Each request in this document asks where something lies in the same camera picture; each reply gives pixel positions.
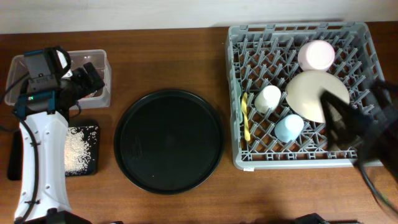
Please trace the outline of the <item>pink bowl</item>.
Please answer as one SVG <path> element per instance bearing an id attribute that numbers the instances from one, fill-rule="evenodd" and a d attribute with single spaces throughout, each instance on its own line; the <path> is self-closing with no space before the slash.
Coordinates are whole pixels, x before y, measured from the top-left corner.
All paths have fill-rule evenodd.
<path id="1" fill-rule="evenodd" d="M 335 60 L 335 50 L 324 40 L 313 40 L 304 44 L 298 52 L 298 64 L 303 71 L 328 71 Z"/>

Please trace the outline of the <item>white cup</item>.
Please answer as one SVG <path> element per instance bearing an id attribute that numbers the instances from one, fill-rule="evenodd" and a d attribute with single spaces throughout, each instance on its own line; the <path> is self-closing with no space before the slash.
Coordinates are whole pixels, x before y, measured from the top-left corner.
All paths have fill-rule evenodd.
<path id="1" fill-rule="evenodd" d="M 260 113 L 266 113 L 268 110 L 274 111 L 281 98 L 281 91 L 274 85 L 264 87 L 254 101 L 254 106 Z"/>

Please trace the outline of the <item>yellow plastic utensil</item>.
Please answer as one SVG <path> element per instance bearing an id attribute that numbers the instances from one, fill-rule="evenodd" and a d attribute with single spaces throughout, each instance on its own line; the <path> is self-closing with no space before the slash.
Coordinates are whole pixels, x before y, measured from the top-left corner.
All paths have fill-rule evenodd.
<path id="1" fill-rule="evenodd" d="M 247 100 L 248 94 L 244 93 L 241 100 L 241 112 L 243 115 L 243 123 L 244 123 L 244 138 L 246 141 L 251 140 L 251 134 L 249 132 L 249 123 L 248 123 L 248 112 L 247 112 Z"/>

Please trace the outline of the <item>round black serving tray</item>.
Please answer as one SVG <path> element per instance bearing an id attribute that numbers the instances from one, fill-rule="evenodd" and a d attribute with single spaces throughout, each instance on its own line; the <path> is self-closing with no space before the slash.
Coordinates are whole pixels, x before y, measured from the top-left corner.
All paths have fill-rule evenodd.
<path id="1" fill-rule="evenodd" d="M 166 89 L 134 102 L 114 133 L 121 172 L 137 187 L 173 195 L 201 185 L 224 152 L 224 128 L 204 98 Z"/>

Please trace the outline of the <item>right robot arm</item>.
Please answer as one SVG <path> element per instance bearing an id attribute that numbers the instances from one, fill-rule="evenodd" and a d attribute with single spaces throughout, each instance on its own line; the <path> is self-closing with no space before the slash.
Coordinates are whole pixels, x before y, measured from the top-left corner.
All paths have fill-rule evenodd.
<path id="1" fill-rule="evenodd" d="M 370 92 L 381 109 L 377 119 L 353 108 L 328 90 L 320 93 L 328 139 L 327 150 L 334 151 L 359 142 L 361 147 L 357 150 L 354 166 L 379 206 L 385 208 L 387 214 L 396 217 L 397 206 L 376 188 L 366 172 L 365 164 L 379 160 L 397 180 L 397 106 L 388 96 L 389 93 L 397 94 L 397 85 L 376 80 Z"/>

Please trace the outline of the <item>black rectangular tray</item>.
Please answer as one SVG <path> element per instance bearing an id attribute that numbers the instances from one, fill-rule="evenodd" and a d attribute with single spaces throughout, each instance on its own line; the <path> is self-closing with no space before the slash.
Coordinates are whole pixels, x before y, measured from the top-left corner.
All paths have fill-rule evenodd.
<path id="1" fill-rule="evenodd" d="M 69 122 L 65 142 L 65 175 L 67 177 L 93 175 L 98 170 L 100 126 L 93 119 Z M 9 180 L 22 179 L 22 135 L 13 137 L 7 168 Z"/>

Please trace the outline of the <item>beige plate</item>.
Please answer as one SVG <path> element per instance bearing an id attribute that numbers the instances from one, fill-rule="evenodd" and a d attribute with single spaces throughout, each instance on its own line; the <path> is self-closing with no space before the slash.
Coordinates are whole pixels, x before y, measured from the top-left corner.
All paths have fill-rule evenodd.
<path id="1" fill-rule="evenodd" d="M 321 70 L 307 70 L 296 75 L 286 86 L 285 97 L 291 109 L 300 116 L 317 123 L 324 123 L 320 95 L 324 90 L 349 103 L 349 92 L 343 82 Z"/>

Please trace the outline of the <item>pale green plastic utensil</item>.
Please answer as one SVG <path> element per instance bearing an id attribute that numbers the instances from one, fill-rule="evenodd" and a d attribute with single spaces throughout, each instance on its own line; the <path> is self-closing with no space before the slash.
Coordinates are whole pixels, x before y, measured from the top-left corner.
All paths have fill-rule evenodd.
<path id="1" fill-rule="evenodd" d="M 239 123 L 243 122 L 243 113 L 241 111 L 241 94 L 242 94 L 242 90 L 241 90 L 241 86 L 239 84 L 239 81 L 237 79 L 235 79 L 235 85 L 236 85 L 236 94 L 238 97 L 238 120 Z"/>

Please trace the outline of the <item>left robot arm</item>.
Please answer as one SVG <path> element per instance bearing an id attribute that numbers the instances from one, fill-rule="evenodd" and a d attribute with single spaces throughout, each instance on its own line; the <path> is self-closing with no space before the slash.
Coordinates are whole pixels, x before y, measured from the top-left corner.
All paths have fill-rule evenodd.
<path id="1" fill-rule="evenodd" d="M 72 213 L 65 183 L 69 109 L 104 87 L 92 63 L 71 69 L 60 46 L 24 54 L 23 81 L 13 114 L 22 134 L 22 186 L 14 223 L 88 223 Z"/>

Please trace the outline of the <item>grey dishwasher rack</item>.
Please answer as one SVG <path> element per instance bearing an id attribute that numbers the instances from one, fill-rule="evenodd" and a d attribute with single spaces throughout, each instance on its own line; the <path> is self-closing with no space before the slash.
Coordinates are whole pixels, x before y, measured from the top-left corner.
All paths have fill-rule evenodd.
<path id="1" fill-rule="evenodd" d="M 368 26 L 363 22 L 307 22 L 240 25 L 229 28 L 226 38 L 226 74 L 231 108 L 233 163 L 237 169 L 311 169 L 351 167 L 359 144 L 328 151 L 325 125 L 305 120 L 301 134 L 284 143 L 274 135 L 275 124 L 292 109 L 285 96 L 273 112 L 260 113 L 254 106 L 267 85 L 284 90 L 300 73 L 298 54 L 307 42 L 324 40 L 335 50 L 330 73 L 349 91 L 354 108 L 376 118 L 380 112 L 370 92 L 374 80 L 384 78 Z M 247 112 L 251 140 L 244 138 L 244 123 L 238 120 L 235 79 L 242 94 L 248 94 Z"/>

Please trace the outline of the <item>light blue cup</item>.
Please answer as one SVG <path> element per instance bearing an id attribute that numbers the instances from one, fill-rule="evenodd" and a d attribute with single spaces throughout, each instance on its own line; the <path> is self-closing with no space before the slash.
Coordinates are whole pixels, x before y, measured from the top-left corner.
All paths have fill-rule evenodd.
<path id="1" fill-rule="evenodd" d="M 278 140 L 289 142 L 298 138 L 303 127 L 303 119 L 299 115 L 290 114 L 276 124 L 274 132 Z"/>

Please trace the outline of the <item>clear plastic bin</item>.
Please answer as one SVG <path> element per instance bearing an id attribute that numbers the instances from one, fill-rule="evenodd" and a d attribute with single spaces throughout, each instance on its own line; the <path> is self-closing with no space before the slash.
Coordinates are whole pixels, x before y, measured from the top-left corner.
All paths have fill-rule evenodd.
<path id="1" fill-rule="evenodd" d="M 111 104 L 111 67 L 106 52 L 102 49 L 95 49 L 69 51 L 68 53 L 72 60 L 72 70 L 83 67 L 84 64 L 91 62 L 104 81 L 104 87 L 101 90 L 79 100 L 81 108 L 85 110 L 109 107 Z M 10 65 L 5 89 L 26 72 L 27 65 L 24 61 L 24 56 L 16 55 Z"/>

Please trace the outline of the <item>pile of rice grains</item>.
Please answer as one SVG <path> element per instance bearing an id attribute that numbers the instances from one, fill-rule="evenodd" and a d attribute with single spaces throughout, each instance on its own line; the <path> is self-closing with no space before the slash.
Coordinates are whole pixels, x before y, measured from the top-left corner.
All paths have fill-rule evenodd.
<path id="1" fill-rule="evenodd" d="M 88 175 L 97 142 L 97 126 L 70 127 L 65 141 L 65 175 Z"/>

